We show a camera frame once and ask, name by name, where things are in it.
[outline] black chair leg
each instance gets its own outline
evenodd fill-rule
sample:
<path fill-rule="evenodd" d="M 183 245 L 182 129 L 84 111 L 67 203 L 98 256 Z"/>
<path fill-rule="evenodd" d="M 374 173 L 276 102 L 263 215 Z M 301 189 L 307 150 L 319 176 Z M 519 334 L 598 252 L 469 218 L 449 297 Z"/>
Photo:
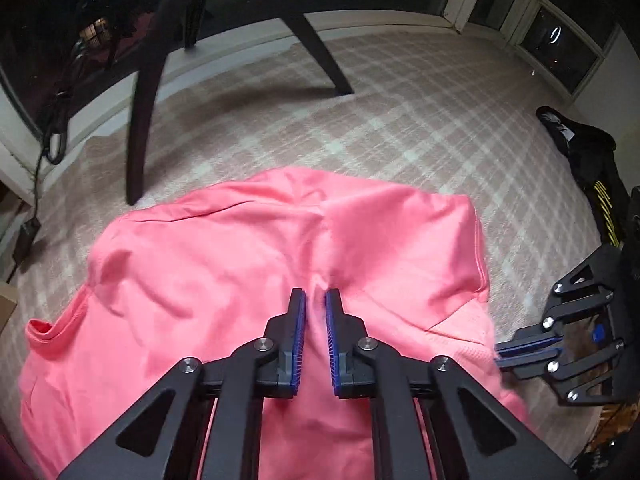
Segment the black chair leg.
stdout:
<path fill-rule="evenodd" d="M 311 26 L 306 16 L 302 14 L 302 12 L 292 12 L 291 9 L 294 8 L 292 2 L 287 0 L 272 1 L 279 9 L 278 15 L 280 19 L 291 29 L 300 40 L 300 43 L 302 43 L 334 83 L 336 93 L 338 95 L 353 94 L 353 88 L 351 88 L 349 81 L 347 81 L 347 78 L 336 63 L 334 56 L 329 52 L 329 49 L 320 39 L 320 36 L 318 36 L 318 33 Z"/>
<path fill-rule="evenodd" d="M 184 47 L 191 48 L 198 41 L 198 32 L 207 0 L 191 0 L 184 14 Z"/>
<path fill-rule="evenodd" d="M 138 78 L 127 138 L 126 193 L 129 205 L 134 205 L 144 193 L 146 142 L 156 94 L 171 49 L 173 32 L 191 1 L 161 0 L 136 54 Z"/>
<path fill-rule="evenodd" d="M 320 39 L 306 16 L 301 12 L 284 12 L 280 15 L 280 18 L 329 76 L 329 79 L 335 85 L 336 93 L 338 95 L 353 94 L 353 88 L 351 88 L 349 81 L 347 81 L 342 70 L 335 62 L 334 56 L 331 55 L 324 41 Z"/>
<path fill-rule="evenodd" d="M 138 70 L 127 138 L 126 191 L 129 205 L 134 205 L 145 192 L 146 143 L 165 61 L 166 56 L 156 62 L 145 63 Z"/>

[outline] floor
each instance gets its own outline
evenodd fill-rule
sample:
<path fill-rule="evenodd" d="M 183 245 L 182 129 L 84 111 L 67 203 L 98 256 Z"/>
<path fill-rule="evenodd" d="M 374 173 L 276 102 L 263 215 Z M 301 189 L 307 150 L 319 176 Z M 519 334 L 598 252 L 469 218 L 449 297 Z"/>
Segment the floor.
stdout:
<path fill-rule="evenodd" d="M 352 83 L 334 97 L 299 45 L 174 94 L 156 107 L 137 208 L 222 180 L 299 165 L 466 194 L 486 237 L 498 341 L 538 322 L 550 284 L 599 245 L 566 159 L 535 117 L 556 94 L 493 44 L 397 32 L 328 42 Z M 43 228 L 17 276 L 20 305 L 0 336 L 0 415 L 21 440 L 17 377 L 30 317 L 59 316 L 86 276 L 95 239 L 124 202 L 126 130 L 93 137 L 41 202 Z M 564 460 L 588 441 L 599 410 L 558 408 L 533 382 L 531 424 Z"/>

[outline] black cable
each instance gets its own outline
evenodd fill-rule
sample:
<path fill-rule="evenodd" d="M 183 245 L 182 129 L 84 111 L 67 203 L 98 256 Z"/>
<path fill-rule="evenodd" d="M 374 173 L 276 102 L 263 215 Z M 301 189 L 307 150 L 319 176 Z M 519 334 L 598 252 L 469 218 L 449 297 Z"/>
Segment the black cable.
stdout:
<path fill-rule="evenodd" d="M 38 216 L 38 178 L 40 176 L 40 168 L 42 167 L 42 159 L 44 158 L 46 153 L 46 148 L 43 146 L 40 151 L 40 156 L 38 158 L 38 163 L 36 164 L 36 172 L 33 174 L 33 215 L 31 218 L 36 218 Z"/>
<path fill-rule="evenodd" d="M 11 283 L 11 280 L 14 278 L 15 271 L 18 270 L 18 267 L 19 267 L 18 264 L 14 264 L 14 268 L 11 269 L 11 272 L 9 273 L 9 277 L 6 280 L 7 283 Z"/>

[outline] white wall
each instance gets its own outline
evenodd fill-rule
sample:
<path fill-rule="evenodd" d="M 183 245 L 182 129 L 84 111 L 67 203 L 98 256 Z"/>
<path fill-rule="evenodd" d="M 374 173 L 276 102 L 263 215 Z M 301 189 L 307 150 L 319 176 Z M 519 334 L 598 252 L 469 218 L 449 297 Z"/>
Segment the white wall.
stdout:
<path fill-rule="evenodd" d="M 616 141 L 640 128 L 640 59 L 624 32 L 574 105 Z"/>
<path fill-rule="evenodd" d="M 40 147 L 0 87 L 0 180 L 31 203 L 31 187 Z"/>
<path fill-rule="evenodd" d="M 640 186 L 640 128 L 618 141 L 616 165 L 626 190 Z"/>
<path fill-rule="evenodd" d="M 616 165 L 626 188 L 640 185 L 640 59 L 624 32 L 572 108 L 581 116 L 577 120 L 616 139 Z"/>

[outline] black plastic bracket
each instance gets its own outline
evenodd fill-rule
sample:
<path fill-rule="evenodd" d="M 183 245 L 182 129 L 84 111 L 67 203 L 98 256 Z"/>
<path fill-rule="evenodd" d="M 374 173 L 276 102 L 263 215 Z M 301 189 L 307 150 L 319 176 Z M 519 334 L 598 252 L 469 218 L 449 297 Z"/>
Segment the black plastic bracket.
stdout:
<path fill-rule="evenodd" d="M 453 359 L 409 359 L 368 337 L 336 289 L 326 309 L 335 393 L 370 398 L 376 480 L 576 479 Z"/>
<path fill-rule="evenodd" d="M 554 283 L 539 324 L 496 345 L 498 367 L 519 380 L 542 378 L 565 406 L 634 402 L 640 392 L 640 187 L 632 192 L 622 250 L 601 245 Z M 571 360 L 567 324 L 594 322 L 597 349 Z"/>
<path fill-rule="evenodd" d="M 256 480 L 263 399 L 298 389 L 305 302 L 293 289 L 287 313 L 225 359 L 181 359 L 58 478 Z"/>

